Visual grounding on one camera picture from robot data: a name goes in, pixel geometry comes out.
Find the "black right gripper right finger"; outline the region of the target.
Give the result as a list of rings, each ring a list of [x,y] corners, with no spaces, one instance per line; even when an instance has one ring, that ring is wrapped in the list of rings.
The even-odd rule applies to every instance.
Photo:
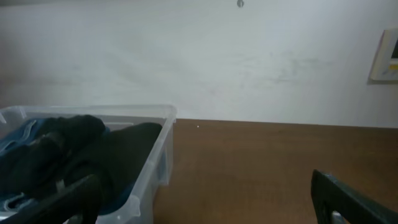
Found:
[[[310,194],[318,223],[397,223],[397,212],[316,169]]]

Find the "dark blue jeans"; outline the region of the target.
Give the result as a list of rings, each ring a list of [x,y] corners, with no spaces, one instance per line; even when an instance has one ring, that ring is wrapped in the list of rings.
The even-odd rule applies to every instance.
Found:
[[[29,119],[17,129],[1,138],[1,156],[19,146],[30,144],[36,138],[38,131],[44,123],[45,119]]]

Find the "teal blue garment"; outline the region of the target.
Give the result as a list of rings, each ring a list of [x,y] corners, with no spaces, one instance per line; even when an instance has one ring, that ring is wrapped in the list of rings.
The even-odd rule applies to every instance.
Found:
[[[103,205],[99,211],[99,215],[107,215],[120,209],[128,200],[131,190],[136,182],[131,182],[115,199],[110,203]],[[3,195],[1,196],[1,212],[19,212],[23,208],[31,207],[38,204],[35,199],[29,198],[27,195],[21,193],[18,195]]]

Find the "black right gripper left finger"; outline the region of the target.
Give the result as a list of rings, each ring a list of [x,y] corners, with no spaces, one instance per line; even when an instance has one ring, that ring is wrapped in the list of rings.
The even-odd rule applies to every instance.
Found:
[[[1,224],[95,223],[103,203],[100,180],[86,176],[37,205],[4,219]]]

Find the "black garment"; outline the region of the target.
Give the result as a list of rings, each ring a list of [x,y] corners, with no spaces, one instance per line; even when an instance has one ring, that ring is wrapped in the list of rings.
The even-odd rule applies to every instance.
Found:
[[[158,123],[141,123],[112,131],[84,147],[62,167],[61,179],[70,185],[88,175],[101,184],[105,207],[119,202],[139,177],[162,130]]]
[[[61,166],[107,131],[102,120],[91,115],[41,119],[45,123],[30,144],[1,156],[2,195],[53,192]]]

